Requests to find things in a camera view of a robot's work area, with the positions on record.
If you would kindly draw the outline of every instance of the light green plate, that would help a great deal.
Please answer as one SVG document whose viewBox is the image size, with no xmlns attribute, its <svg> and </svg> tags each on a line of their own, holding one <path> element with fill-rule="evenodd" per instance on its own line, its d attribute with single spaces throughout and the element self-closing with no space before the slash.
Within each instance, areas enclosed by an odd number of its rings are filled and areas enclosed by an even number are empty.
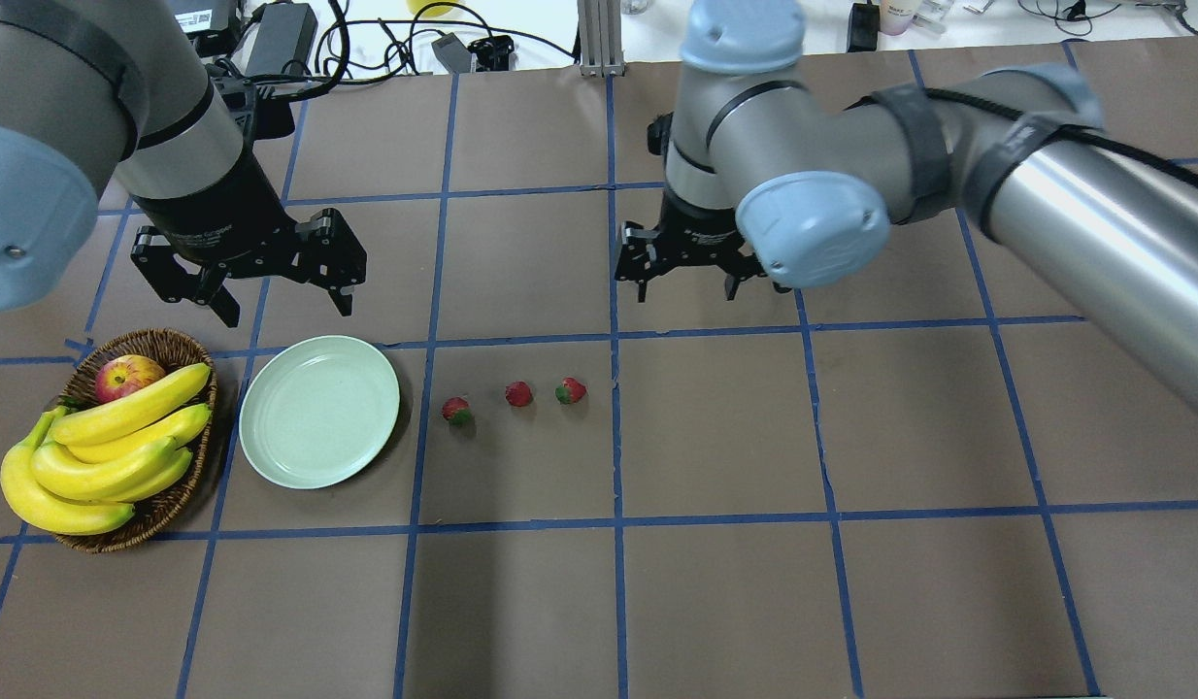
<svg viewBox="0 0 1198 699">
<path fill-rule="evenodd" d="M 353 337 L 326 335 L 276 355 L 241 404 L 241 448 L 267 481 L 328 487 L 369 464 L 400 411 L 387 357 Z"/>
</svg>

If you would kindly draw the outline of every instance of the apple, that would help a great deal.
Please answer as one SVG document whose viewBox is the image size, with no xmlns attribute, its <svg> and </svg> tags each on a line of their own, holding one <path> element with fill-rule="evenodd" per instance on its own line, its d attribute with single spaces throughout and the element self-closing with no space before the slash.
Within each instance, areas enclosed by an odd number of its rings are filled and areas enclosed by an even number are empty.
<svg viewBox="0 0 1198 699">
<path fill-rule="evenodd" d="M 111 403 L 129 393 L 155 384 L 168 372 L 151 357 L 143 355 L 123 355 L 107 362 L 95 375 L 95 398 L 99 403 Z"/>
</svg>

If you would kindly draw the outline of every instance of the strawberry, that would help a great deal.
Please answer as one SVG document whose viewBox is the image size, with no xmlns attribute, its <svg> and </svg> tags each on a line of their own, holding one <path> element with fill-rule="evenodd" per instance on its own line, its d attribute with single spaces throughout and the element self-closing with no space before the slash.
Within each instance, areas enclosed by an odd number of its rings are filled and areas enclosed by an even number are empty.
<svg viewBox="0 0 1198 699">
<path fill-rule="evenodd" d="M 443 420 L 453 426 L 461 426 L 473 420 L 473 412 L 470 411 L 470 403 L 460 396 L 448 398 L 448 400 L 443 402 L 443 410 L 440 411 L 440 415 L 443 415 Z"/>
<path fill-rule="evenodd" d="M 556 400 L 564 403 L 565 405 L 577 403 L 585 394 L 586 386 L 573 376 L 564 376 L 561 385 L 556 386 Z"/>
<path fill-rule="evenodd" d="M 534 399 L 534 394 L 524 380 L 515 380 L 504 388 L 504 400 L 513 408 L 525 408 Z"/>
</svg>

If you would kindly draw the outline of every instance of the wicker basket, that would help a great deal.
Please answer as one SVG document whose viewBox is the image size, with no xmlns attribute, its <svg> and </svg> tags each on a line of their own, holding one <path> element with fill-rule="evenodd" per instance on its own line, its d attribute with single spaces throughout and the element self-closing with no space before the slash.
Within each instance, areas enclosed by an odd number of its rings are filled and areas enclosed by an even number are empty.
<svg viewBox="0 0 1198 699">
<path fill-rule="evenodd" d="M 212 420 L 207 428 L 198 435 L 189 447 L 194 451 L 194 462 L 189 465 L 181 481 L 173 483 L 167 490 L 157 495 L 151 495 L 141 502 L 134 504 L 133 518 L 123 526 L 107 534 L 92 536 L 54 535 L 59 543 L 75 548 L 87 554 L 104 554 L 108 552 L 120 552 L 143 543 L 168 526 L 189 502 L 189 499 L 202 482 L 202 474 L 207 470 L 208 447 L 212 446 L 212 428 L 214 426 L 214 402 L 218 398 L 218 380 L 214 376 L 214 363 L 212 357 L 193 337 L 176 330 L 139 330 L 116 337 L 108 344 L 103 344 L 74 372 L 63 393 L 59 394 L 56 404 L 68 403 L 78 408 L 92 408 L 98 404 L 95 399 L 95 376 L 98 369 L 120 355 L 143 355 L 151 357 L 163 366 L 164 370 L 177 370 L 187 364 L 205 362 L 212 370 L 207 385 L 198 392 L 188 404 L 207 403 L 212 408 Z"/>
</svg>

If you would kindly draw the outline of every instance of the banana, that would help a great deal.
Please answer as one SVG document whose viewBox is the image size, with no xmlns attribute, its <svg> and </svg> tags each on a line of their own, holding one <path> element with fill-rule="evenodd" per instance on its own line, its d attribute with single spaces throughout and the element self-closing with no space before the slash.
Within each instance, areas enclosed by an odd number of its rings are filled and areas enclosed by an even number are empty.
<svg viewBox="0 0 1198 699">
<path fill-rule="evenodd" d="M 110 500 L 115 500 L 116 502 L 137 502 L 138 500 L 146 500 L 146 498 L 161 490 L 167 490 L 174 482 L 181 481 L 182 475 L 186 475 L 187 470 L 189 470 L 192 460 L 194 460 L 194 452 L 190 452 L 189 448 L 177 448 L 171 453 L 171 462 L 163 470 L 151 475 L 147 481 L 138 487 L 131 487 L 128 490 L 111 495 Z"/>
<path fill-rule="evenodd" d="M 0 468 L 0 488 L 7 505 L 26 523 L 46 531 L 85 536 L 120 528 L 133 518 L 133 505 L 125 502 L 71 502 L 38 486 L 30 469 L 32 456 L 62 408 L 43 412 L 34 430 L 8 448 Z"/>
<path fill-rule="evenodd" d="M 30 457 L 30 468 L 41 486 L 61 498 L 111 500 L 116 493 L 138 487 L 163 470 L 175 451 L 176 439 L 162 436 L 119 459 L 87 464 L 48 439 Z"/>
<path fill-rule="evenodd" d="M 59 417 L 52 426 L 49 436 L 66 446 L 93 446 L 113 441 L 175 411 L 207 385 L 207 364 L 199 362 L 179 368 L 135 393 L 87 411 Z"/>
<path fill-rule="evenodd" d="M 192 439 L 201 434 L 208 420 L 210 406 L 205 403 L 198 403 L 196 405 L 179 409 L 179 411 L 163 417 L 163 420 L 157 421 L 155 424 L 145 426 L 145 428 L 133 434 L 127 434 L 113 441 L 93 444 L 93 446 L 74 444 L 74 446 L 68 446 L 68 452 L 72 452 L 72 456 L 78 457 L 83 462 L 101 464 L 111 459 L 119 459 L 119 457 L 128 454 L 128 452 L 143 446 L 143 444 L 155 441 L 161 436 L 176 438 L 176 444 L 189 444 Z"/>
</svg>

